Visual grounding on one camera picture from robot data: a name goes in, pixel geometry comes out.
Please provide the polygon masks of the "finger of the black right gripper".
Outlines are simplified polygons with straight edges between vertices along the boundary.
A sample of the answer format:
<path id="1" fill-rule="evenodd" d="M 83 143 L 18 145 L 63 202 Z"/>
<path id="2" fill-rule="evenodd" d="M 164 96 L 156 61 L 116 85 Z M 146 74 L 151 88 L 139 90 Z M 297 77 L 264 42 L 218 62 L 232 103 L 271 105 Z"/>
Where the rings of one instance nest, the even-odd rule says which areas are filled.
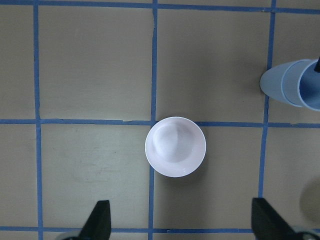
<path id="1" fill-rule="evenodd" d="M 316 73 L 320 73 L 320 58 L 317 60 L 317 62 L 315 64 L 314 71 Z"/>

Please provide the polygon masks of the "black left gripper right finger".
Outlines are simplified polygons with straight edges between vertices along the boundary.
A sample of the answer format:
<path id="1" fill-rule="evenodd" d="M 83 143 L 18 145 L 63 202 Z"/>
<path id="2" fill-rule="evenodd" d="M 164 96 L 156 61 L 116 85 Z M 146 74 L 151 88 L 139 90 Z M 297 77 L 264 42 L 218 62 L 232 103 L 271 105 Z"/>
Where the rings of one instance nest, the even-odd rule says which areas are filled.
<path id="1" fill-rule="evenodd" d="M 258 240 L 295 240 L 296 232 L 264 198 L 251 202 L 251 229 Z"/>

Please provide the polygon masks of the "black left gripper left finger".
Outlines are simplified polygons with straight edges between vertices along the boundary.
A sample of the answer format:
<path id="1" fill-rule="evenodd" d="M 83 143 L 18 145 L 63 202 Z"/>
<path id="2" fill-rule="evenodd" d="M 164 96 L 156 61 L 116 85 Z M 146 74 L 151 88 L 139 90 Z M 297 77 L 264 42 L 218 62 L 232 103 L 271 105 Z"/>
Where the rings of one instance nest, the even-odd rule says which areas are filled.
<path id="1" fill-rule="evenodd" d="M 111 208 L 109 200 L 99 200 L 81 229 L 79 240 L 109 240 L 111 236 Z"/>

